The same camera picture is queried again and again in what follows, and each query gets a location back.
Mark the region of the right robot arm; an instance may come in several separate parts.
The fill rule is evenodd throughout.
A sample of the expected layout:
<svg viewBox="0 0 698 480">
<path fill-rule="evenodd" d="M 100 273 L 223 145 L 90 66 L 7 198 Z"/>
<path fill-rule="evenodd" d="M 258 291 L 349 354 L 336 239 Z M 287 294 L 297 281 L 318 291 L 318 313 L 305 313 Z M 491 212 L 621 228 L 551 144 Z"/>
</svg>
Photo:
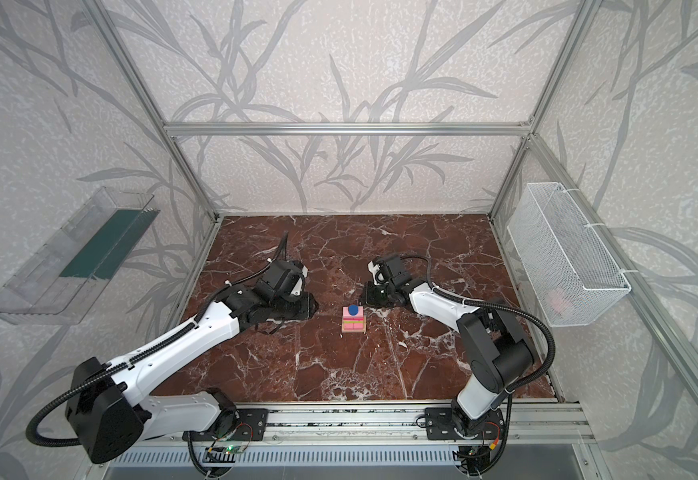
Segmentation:
<svg viewBox="0 0 698 480">
<path fill-rule="evenodd" d="M 371 280 L 360 303 L 406 308 L 456 331 L 472 377 L 452 402 L 462 431 L 498 409 L 517 389 L 545 376 L 556 358 L 551 329 L 512 306 L 464 297 L 432 279 L 432 260 L 409 254 L 378 257 L 368 264 Z"/>
</svg>

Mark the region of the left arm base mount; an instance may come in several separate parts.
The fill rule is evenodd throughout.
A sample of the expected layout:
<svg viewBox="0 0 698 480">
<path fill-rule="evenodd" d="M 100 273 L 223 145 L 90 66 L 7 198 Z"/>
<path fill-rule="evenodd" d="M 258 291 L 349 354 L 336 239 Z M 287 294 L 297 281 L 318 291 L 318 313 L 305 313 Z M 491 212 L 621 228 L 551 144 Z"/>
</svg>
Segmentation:
<svg viewBox="0 0 698 480">
<path fill-rule="evenodd" d="M 207 433 L 213 440 L 262 441 L 269 411 L 264 408 L 242 408 L 222 411 Z"/>
</svg>

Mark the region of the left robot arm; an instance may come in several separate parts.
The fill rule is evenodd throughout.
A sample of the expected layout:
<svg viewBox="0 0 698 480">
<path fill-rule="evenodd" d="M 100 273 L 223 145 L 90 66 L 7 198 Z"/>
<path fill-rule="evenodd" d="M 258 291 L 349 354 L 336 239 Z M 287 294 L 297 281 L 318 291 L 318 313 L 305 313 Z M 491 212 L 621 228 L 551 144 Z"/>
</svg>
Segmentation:
<svg viewBox="0 0 698 480">
<path fill-rule="evenodd" d="M 157 339 L 105 363 L 84 361 L 70 388 L 31 418 L 26 439 L 46 448 L 80 446 L 92 463 L 102 464 L 139 441 L 225 421 L 235 407 L 216 389 L 163 398 L 153 392 L 197 357 L 258 324 L 312 318 L 318 304 L 305 289 L 307 276 L 298 260 L 274 260 L 253 286 L 226 284 Z"/>
</svg>

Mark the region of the light pink long block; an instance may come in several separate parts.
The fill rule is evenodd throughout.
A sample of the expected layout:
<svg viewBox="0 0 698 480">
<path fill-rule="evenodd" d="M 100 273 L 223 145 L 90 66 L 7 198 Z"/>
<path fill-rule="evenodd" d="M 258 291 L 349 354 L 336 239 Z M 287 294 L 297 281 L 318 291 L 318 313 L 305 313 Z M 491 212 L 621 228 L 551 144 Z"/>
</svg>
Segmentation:
<svg viewBox="0 0 698 480">
<path fill-rule="evenodd" d="M 349 320 L 362 320 L 364 318 L 364 310 L 362 306 L 350 305 L 343 308 L 343 318 Z"/>
</svg>

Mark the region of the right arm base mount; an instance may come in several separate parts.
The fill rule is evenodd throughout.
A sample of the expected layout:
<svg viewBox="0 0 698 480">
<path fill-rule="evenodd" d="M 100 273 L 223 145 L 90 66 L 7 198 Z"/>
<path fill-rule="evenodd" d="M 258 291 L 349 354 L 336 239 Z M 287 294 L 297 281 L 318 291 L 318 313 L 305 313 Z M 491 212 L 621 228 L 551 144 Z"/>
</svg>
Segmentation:
<svg viewBox="0 0 698 480">
<path fill-rule="evenodd" d="M 478 440 L 494 443 L 502 438 L 505 421 L 500 409 L 488 410 L 478 419 L 459 409 L 430 407 L 414 423 L 426 431 L 428 440 Z"/>
</svg>

